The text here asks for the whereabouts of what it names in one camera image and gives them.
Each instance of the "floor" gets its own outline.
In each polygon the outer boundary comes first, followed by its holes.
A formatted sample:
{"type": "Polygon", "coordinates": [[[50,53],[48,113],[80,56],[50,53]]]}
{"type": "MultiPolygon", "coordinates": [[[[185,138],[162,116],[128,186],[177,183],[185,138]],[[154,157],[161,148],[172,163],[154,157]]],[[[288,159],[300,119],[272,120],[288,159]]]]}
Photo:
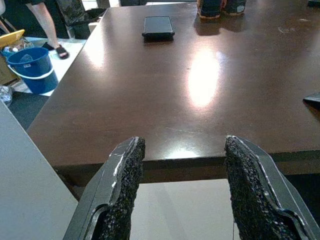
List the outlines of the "floor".
{"type": "MultiPolygon", "coordinates": [[[[110,6],[112,8],[120,7],[120,0],[109,0],[110,6]]],[[[83,6],[85,10],[97,8],[97,2],[96,0],[82,0],[83,6]]],[[[152,6],[152,5],[161,5],[161,4],[175,4],[175,3],[181,3],[181,2],[147,2],[146,5],[152,6]]],[[[41,47],[47,39],[45,38],[37,38],[37,37],[27,37],[28,41],[32,42],[36,47],[41,47]]],[[[69,52],[70,56],[68,59],[60,60],[58,55],[56,54],[56,51],[50,51],[49,57],[51,60],[51,63],[54,68],[54,72],[57,76],[58,81],[60,82],[73,61],[76,59],[77,55],[81,51],[82,47],[85,45],[86,40],[82,39],[59,39],[59,43],[69,52]]],[[[23,93],[31,93],[27,85],[20,80],[19,82],[12,85],[15,91],[17,92],[23,92],[23,93]]],[[[54,90],[44,93],[42,95],[44,96],[51,96],[51,94],[54,92],[54,90]]]]}

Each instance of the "smartphone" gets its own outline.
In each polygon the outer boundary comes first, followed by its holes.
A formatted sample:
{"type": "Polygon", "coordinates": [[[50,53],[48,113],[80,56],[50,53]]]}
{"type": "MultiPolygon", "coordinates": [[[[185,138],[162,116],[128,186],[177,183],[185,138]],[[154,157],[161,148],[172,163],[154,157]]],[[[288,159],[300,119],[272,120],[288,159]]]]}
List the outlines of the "smartphone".
{"type": "Polygon", "coordinates": [[[175,31],[169,16],[147,16],[144,19],[145,38],[172,38],[175,31]]]}

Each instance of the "leg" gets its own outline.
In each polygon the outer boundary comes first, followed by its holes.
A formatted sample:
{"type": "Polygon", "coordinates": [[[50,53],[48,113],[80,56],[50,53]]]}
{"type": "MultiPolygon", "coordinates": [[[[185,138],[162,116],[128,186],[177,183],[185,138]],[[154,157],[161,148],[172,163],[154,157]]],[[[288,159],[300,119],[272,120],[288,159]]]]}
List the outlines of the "leg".
{"type": "MultiPolygon", "coordinates": [[[[58,48],[60,45],[58,43],[56,28],[54,21],[46,7],[46,5],[41,2],[36,5],[31,5],[31,3],[26,4],[29,10],[33,13],[39,24],[41,25],[42,29],[44,30],[47,38],[48,44],[53,48],[58,48]]],[[[67,55],[67,53],[59,54],[60,57],[67,55]]]]}

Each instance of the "dark brown wooden table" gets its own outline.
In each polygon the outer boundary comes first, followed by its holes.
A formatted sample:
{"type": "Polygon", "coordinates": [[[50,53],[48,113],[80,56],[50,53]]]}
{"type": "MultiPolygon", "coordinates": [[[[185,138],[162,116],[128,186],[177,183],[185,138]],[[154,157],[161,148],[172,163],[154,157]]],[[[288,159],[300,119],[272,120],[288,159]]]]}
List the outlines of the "dark brown wooden table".
{"type": "Polygon", "coordinates": [[[320,91],[320,10],[249,0],[243,17],[196,13],[195,3],[107,11],[28,129],[70,182],[85,185],[131,136],[146,140],[145,182],[224,177],[230,134],[285,174],[320,173],[320,115],[302,101],[320,91]],[[146,16],[170,16],[174,41],[144,42],[146,16]]]}

